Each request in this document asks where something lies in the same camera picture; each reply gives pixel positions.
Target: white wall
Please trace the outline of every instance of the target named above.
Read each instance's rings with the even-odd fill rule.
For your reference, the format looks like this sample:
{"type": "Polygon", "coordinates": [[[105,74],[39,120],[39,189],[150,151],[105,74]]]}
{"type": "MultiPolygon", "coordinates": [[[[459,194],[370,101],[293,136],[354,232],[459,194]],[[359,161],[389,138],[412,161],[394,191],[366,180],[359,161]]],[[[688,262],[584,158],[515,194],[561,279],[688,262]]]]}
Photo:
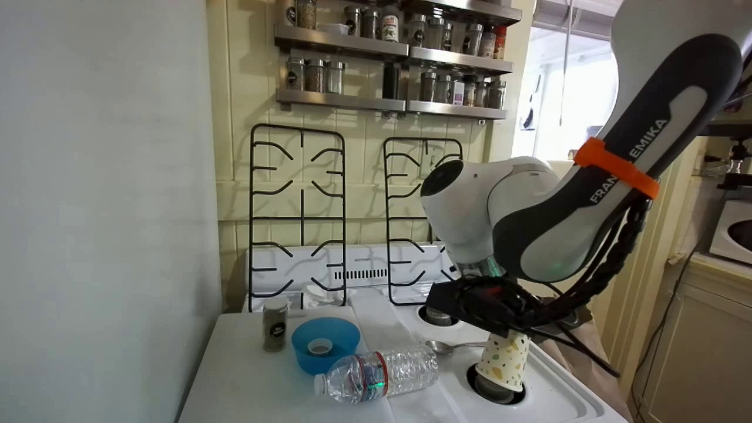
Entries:
{"type": "Polygon", "coordinates": [[[0,0],[0,420],[174,420],[218,314],[202,0],[0,0]]]}

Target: spice jar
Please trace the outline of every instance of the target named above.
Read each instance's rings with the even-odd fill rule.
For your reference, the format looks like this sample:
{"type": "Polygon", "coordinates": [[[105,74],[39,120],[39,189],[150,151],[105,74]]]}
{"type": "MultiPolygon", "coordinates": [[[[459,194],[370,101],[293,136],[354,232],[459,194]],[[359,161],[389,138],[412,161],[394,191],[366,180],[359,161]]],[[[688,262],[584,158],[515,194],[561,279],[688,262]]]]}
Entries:
{"type": "Polygon", "coordinates": [[[466,41],[462,41],[462,55],[476,56],[482,37],[484,37],[484,27],[482,24],[468,24],[466,41]]]}
{"type": "Polygon", "coordinates": [[[450,103],[450,84],[454,84],[454,75],[450,74],[439,74],[437,75],[437,94],[434,94],[437,103],[450,103]]]}
{"type": "Polygon", "coordinates": [[[493,59],[502,59],[504,48],[507,48],[507,27],[498,27],[493,59]]]}
{"type": "Polygon", "coordinates": [[[316,28],[316,0],[295,0],[286,7],[286,19],[300,28],[316,28]]]}
{"type": "Polygon", "coordinates": [[[476,81],[473,75],[466,79],[466,106],[475,106],[475,84],[476,81]]]}
{"type": "Polygon", "coordinates": [[[400,42],[400,14],[394,10],[385,10],[380,16],[380,41],[400,42]]]}
{"type": "Polygon", "coordinates": [[[305,75],[305,61],[300,59],[300,56],[289,56],[286,59],[286,75],[283,75],[283,84],[289,87],[289,89],[295,89],[295,93],[302,93],[305,89],[305,81],[302,81],[302,75],[305,75]]]}
{"type": "Polygon", "coordinates": [[[345,61],[328,61],[327,63],[327,93],[343,94],[345,84],[345,61]]]}
{"type": "Polygon", "coordinates": [[[442,36],[444,36],[444,19],[429,16],[427,34],[424,34],[424,48],[442,49],[442,36]]]}
{"type": "Polygon", "coordinates": [[[359,13],[359,36],[375,37],[379,36],[379,10],[359,13]]]}
{"type": "Polygon", "coordinates": [[[408,30],[407,30],[408,44],[422,44],[424,42],[424,27],[427,27],[424,14],[413,14],[412,16],[408,30]]]}
{"type": "Polygon", "coordinates": [[[345,21],[345,27],[348,27],[348,36],[359,36],[359,7],[345,7],[343,10],[343,21],[345,21]]]}
{"type": "Polygon", "coordinates": [[[493,79],[491,87],[489,87],[489,108],[502,108],[502,93],[504,93],[504,82],[500,79],[493,79]]]}
{"type": "Polygon", "coordinates": [[[454,37],[454,24],[444,21],[444,34],[442,34],[442,49],[450,51],[450,37],[454,37]]]}
{"type": "Polygon", "coordinates": [[[475,81],[475,106],[484,108],[489,101],[489,81],[487,79],[476,79],[475,81]]]}
{"type": "Polygon", "coordinates": [[[305,59],[305,93],[325,93],[325,61],[305,59]]]}
{"type": "Polygon", "coordinates": [[[456,103],[456,106],[466,103],[466,81],[462,81],[462,75],[454,75],[450,103],[456,103]]]}
{"type": "Polygon", "coordinates": [[[495,27],[484,28],[484,37],[480,42],[480,56],[493,56],[495,49],[495,27]]]}
{"type": "Polygon", "coordinates": [[[427,69],[421,74],[421,101],[434,101],[437,97],[437,71],[427,69]]]}

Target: kitchen counter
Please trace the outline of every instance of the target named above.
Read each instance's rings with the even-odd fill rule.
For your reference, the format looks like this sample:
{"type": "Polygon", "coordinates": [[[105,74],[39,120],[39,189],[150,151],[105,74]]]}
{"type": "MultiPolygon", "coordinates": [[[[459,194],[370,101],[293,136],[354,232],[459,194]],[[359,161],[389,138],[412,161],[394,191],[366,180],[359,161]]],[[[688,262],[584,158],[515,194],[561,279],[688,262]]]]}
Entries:
{"type": "Polygon", "coordinates": [[[415,317],[415,308],[394,308],[382,294],[353,294],[353,308],[292,311],[286,346],[279,352],[260,348],[260,316],[220,316],[212,332],[202,364],[186,399],[180,423],[424,423],[424,420],[622,420],[598,398],[570,379],[540,348],[531,348],[527,368],[527,398],[515,408],[491,404],[476,398],[466,372],[480,351],[456,351],[439,359],[439,379],[429,389],[370,404],[333,404],[313,393],[313,379],[293,359],[289,333],[309,317],[345,317],[361,332],[359,351],[396,348],[424,338],[480,342],[484,332],[456,324],[429,326],[415,317]]]}

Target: shelf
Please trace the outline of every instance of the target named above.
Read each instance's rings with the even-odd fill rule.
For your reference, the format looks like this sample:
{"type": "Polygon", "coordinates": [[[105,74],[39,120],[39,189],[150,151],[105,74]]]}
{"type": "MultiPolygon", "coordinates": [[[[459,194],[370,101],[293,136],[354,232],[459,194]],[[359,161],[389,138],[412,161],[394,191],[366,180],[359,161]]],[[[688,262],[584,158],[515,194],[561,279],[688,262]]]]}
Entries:
{"type": "Polygon", "coordinates": [[[302,106],[328,106],[328,108],[353,108],[353,111],[380,111],[380,114],[403,114],[407,101],[400,98],[359,98],[325,93],[293,93],[276,89],[279,103],[302,103],[302,106]]]}
{"type": "Polygon", "coordinates": [[[408,114],[424,114],[424,115],[450,115],[450,118],[475,118],[475,120],[502,120],[504,111],[500,108],[469,108],[469,106],[454,106],[454,103],[432,103],[432,101],[407,101],[408,114]]]}
{"type": "Polygon", "coordinates": [[[412,59],[419,61],[432,61],[439,66],[459,66],[459,69],[473,69],[473,71],[487,71],[487,74],[509,74],[513,63],[509,61],[498,61],[491,56],[469,56],[469,55],[459,55],[459,51],[447,51],[447,49],[424,49],[424,48],[412,48],[412,59]]]}
{"type": "Polygon", "coordinates": [[[315,48],[315,49],[332,49],[332,51],[345,49],[361,56],[408,56],[408,44],[402,44],[402,42],[325,34],[325,30],[283,27],[283,24],[275,28],[275,41],[281,49],[315,48]]]}
{"type": "Polygon", "coordinates": [[[521,13],[507,6],[498,6],[491,0],[424,0],[427,6],[447,7],[447,10],[459,10],[468,14],[482,14],[491,16],[495,21],[502,21],[507,27],[517,24],[521,19],[521,13]]]}
{"type": "Polygon", "coordinates": [[[710,126],[699,133],[703,136],[729,136],[729,138],[752,138],[752,120],[710,120],[710,126]]]}

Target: small metal container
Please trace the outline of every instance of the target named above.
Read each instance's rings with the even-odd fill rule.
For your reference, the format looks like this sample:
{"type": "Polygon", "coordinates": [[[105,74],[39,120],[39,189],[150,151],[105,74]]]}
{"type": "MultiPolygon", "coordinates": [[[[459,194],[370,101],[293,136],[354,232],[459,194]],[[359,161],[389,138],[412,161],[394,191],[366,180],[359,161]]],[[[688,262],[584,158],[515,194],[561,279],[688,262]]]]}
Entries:
{"type": "Polygon", "coordinates": [[[475,106],[475,84],[476,84],[476,81],[469,75],[468,81],[466,81],[466,106],[475,106]]]}
{"type": "Polygon", "coordinates": [[[507,84],[500,79],[493,79],[491,87],[489,87],[489,108],[502,108],[502,93],[507,89],[507,84]]]}
{"type": "Polygon", "coordinates": [[[422,44],[424,42],[424,27],[427,27],[424,14],[413,14],[408,19],[408,30],[407,30],[408,44],[422,44]]]}
{"type": "Polygon", "coordinates": [[[480,56],[493,56],[495,49],[495,27],[484,28],[484,37],[480,42],[480,56]]]}
{"type": "Polygon", "coordinates": [[[325,93],[327,71],[321,59],[305,59],[305,93],[325,93]]]}
{"type": "Polygon", "coordinates": [[[442,49],[442,41],[444,41],[444,19],[429,16],[427,30],[424,30],[424,48],[442,49]]]}
{"type": "Polygon", "coordinates": [[[507,44],[507,27],[498,27],[493,59],[502,59],[504,44],[507,44]]]}
{"type": "Polygon", "coordinates": [[[268,299],[263,302],[263,351],[275,352],[283,348],[286,333],[286,302],[268,299]]]}
{"type": "Polygon", "coordinates": [[[302,93],[305,89],[305,61],[300,56],[286,59],[283,87],[302,93]]]}
{"type": "Polygon", "coordinates": [[[466,41],[462,41],[462,55],[476,56],[482,37],[484,37],[484,27],[482,24],[468,24],[466,41]]]}
{"type": "Polygon", "coordinates": [[[316,0],[295,0],[286,7],[286,19],[300,28],[316,28],[316,0]]]}
{"type": "Polygon", "coordinates": [[[437,79],[437,103],[450,103],[450,84],[454,84],[454,75],[450,74],[439,74],[437,79]]]}
{"type": "Polygon", "coordinates": [[[345,27],[348,27],[348,36],[359,36],[359,14],[361,14],[361,10],[359,7],[345,7],[343,10],[343,21],[345,21],[345,27]]]}
{"type": "Polygon", "coordinates": [[[359,14],[359,36],[361,37],[379,37],[379,10],[363,10],[359,14]]]}
{"type": "Polygon", "coordinates": [[[380,14],[380,41],[400,42],[400,14],[394,10],[385,10],[380,14]]]}
{"type": "Polygon", "coordinates": [[[327,93],[343,94],[345,89],[345,61],[327,61],[327,93]]]}
{"type": "Polygon", "coordinates": [[[450,82],[450,103],[462,106],[466,103],[466,81],[462,75],[454,75],[450,82]]]}
{"type": "Polygon", "coordinates": [[[450,51],[450,41],[454,41],[454,24],[444,21],[444,34],[442,34],[442,49],[450,51]]]}
{"type": "Polygon", "coordinates": [[[434,101],[437,97],[437,71],[421,74],[421,101],[434,101]]]}
{"type": "Polygon", "coordinates": [[[489,81],[487,79],[476,79],[475,81],[475,106],[484,108],[489,101],[489,81]]]}

